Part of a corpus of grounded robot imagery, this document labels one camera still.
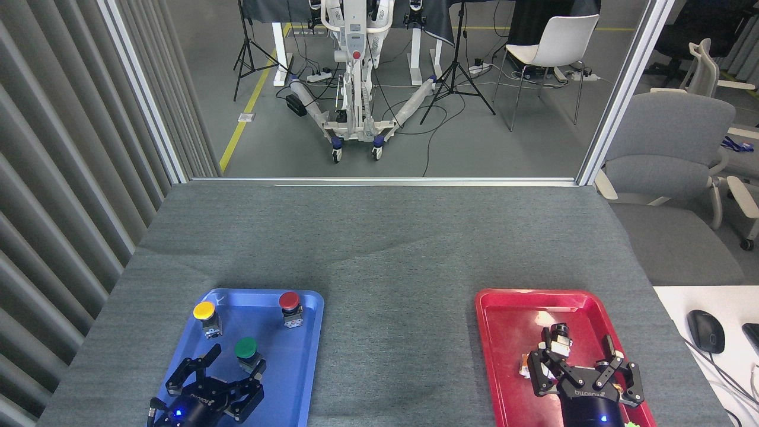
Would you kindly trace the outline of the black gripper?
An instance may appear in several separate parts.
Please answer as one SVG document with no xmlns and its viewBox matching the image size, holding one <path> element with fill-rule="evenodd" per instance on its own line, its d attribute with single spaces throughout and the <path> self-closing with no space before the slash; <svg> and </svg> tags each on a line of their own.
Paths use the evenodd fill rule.
<svg viewBox="0 0 759 427">
<path fill-rule="evenodd" d="M 638 364 L 616 350 L 610 334 L 602 338 L 605 359 L 595 369 L 573 369 L 566 363 L 572 342 L 541 342 L 529 353 L 529 372 L 536 396 L 557 394 L 564 426 L 623 426 L 619 402 L 637 407 L 645 400 Z M 612 379 L 618 371 L 624 378 L 623 391 Z"/>
<path fill-rule="evenodd" d="M 225 417 L 238 423 L 247 420 L 264 397 L 260 379 L 266 360 L 258 361 L 252 373 L 238 381 L 201 380 L 221 350 L 217 343 L 203 356 L 180 362 L 165 382 L 167 393 L 176 399 L 157 417 L 155 426 L 217 426 Z M 184 387 L 192 374 L 197 381 Z"/>
</svg>

